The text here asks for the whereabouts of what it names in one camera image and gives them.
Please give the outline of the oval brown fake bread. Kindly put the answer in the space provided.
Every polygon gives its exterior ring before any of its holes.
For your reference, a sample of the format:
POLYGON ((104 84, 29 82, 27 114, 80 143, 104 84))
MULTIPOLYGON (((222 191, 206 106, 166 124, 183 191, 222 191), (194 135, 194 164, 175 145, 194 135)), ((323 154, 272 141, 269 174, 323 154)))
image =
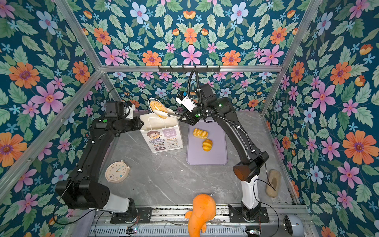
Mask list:
POLYGON ((149 102, 149 106, 150 106, 151 111, 155 113, 158 117, 162 119, 168 118, 168 110, 158 100, 151 100, 149 102))

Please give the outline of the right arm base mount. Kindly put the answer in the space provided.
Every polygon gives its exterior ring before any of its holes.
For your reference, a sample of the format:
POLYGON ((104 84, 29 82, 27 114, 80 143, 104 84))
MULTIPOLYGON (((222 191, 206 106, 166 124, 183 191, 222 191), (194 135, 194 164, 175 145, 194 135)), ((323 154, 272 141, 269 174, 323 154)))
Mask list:
POLYGON ((258 204, 253 209, 248 209, 244 204, 241 206, 228 205, 229 218, 232 223, 268 223, 267 209, 258 204))

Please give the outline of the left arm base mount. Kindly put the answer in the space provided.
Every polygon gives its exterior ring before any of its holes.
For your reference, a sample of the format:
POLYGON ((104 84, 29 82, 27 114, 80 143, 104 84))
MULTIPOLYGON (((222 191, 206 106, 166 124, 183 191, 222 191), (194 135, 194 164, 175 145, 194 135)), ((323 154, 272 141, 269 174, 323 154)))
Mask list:
POLYGON ((125 213, 113 214, 111 224, 147 224, 150 223, 153 209, 151 207, 132 207, 125 213))

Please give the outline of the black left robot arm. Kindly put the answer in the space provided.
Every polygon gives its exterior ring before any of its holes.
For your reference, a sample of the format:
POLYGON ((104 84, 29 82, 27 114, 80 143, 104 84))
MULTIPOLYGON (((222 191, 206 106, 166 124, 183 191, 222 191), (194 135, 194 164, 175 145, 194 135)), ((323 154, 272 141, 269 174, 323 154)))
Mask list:
POLYGON ((138 131, 143 122, 135 117, 131 102, 108 101, 103 116, 90 126, 90 135, 79 163, 55 191, 70 209, 99 209, 113 213, 137 213, 135 202, 112 194, 98 182, 102 163, 113 140, 121 133, 138 131))

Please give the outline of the white printed paper bag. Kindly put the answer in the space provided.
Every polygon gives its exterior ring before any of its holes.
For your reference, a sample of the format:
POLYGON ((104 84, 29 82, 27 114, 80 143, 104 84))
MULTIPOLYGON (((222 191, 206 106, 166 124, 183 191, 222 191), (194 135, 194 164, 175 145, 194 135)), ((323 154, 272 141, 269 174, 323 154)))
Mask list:
POLYGON ((151 109, 149 114, 141 115, 140 119, 144 122, 144 126, 140 129, 140 132, 152 153, 183 148, 183 140, 178 119, 160 118, 153 113, 151 109))

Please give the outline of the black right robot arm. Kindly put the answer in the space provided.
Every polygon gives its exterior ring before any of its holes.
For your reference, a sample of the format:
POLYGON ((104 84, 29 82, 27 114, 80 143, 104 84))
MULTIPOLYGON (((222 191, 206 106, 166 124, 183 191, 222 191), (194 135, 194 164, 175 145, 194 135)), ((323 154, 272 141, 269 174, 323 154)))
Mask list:
POLYGON ((240 159, 233 171, 242 186, 241 215, 247 222, 252 222, 259 216, 262 207, 255 182, 269 155, 250 139, 227 97, 218 98, 209 84, 201 85, 197 69, 191 71, 189 81, 192 79, 196 80, 197 101, 192 99, 190 88, 176 97, 176 102, 185 107, 184 112, 175 112, 165 108, 160 102, 153 103, 152 100, 149 101, 149 108, 158 116, 174 117, 192 126, 203 120, 205 123, 215 122, 223 129, 240 159))

